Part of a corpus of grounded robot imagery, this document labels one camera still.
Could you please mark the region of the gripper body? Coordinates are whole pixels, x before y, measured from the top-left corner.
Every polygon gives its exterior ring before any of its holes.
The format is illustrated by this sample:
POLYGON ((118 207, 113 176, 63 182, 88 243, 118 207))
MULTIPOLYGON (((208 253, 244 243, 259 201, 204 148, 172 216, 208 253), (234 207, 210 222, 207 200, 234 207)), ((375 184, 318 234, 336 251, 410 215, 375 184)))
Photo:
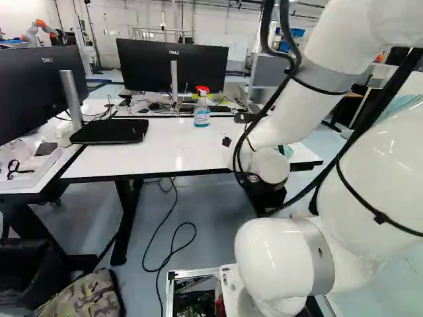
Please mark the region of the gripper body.
POLYGON ((287 194, 286 180, 270 184, 260 176, 247 172, 237 172, 236 177, 258 217, 267 217, 269 209, 284 203, 287 194))

